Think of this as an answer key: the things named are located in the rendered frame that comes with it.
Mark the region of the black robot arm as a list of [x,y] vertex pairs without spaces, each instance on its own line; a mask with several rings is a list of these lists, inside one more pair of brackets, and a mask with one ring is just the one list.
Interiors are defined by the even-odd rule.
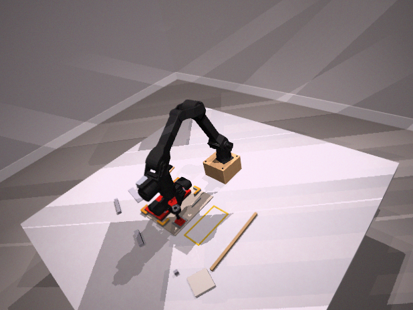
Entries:
[[[164,127],[157,145],[151,149],[145,160],[144,176],[147,179],[139,185],[138,194],[146,202],[150,202],[158,193],[162,196],[161,188],[172,184],[169,170],[173,167],[170,162],[170,149],[182,124],[186,119],[193,119],[208,136],[208,145],[216,149],[216,160],[226,164],[234,157],[231,156],[233,143],[218,133],[211,121],[206,116],[204,104],[196,100],[185,100],[169,113],[168,121]],[[155,173],[150,170],[154,170]]]

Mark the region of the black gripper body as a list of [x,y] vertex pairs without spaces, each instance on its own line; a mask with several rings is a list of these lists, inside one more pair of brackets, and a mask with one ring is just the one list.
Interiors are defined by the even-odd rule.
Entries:
[[154,200],[153,202],[151,202],[148,205],[149,211],[154,213],[156,216],[160,216],[168,207],[168,201],[172,200],[177,194],[181,194],[184,191],[182,187],[185,190],[188,190],[192,187],[191,181],[184,177],[180,177],[176,182],[172,181],[172,184],[170,186],[161,188],[161,201],[158,202]]

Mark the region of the black and grey wheel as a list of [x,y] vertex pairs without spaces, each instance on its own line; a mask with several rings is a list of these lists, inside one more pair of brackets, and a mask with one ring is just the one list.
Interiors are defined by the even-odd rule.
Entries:
[[178,215],[181,212],[181,208],[178,204],[172,206],[173,215]]

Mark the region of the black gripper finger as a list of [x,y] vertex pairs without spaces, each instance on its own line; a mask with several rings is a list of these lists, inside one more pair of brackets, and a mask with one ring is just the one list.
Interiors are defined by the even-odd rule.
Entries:
[[183,191],[181,194],[177,194],[175,196],[176,201],[177,201],[179,206],[181,206],[185,194],[186,194],[186,191]]
[[168,210],[170,213],[173,214],[172,207],[171,207],[170,205],[168,205],[168,207],[165,209],[165,211],[167,211],[167,210]]

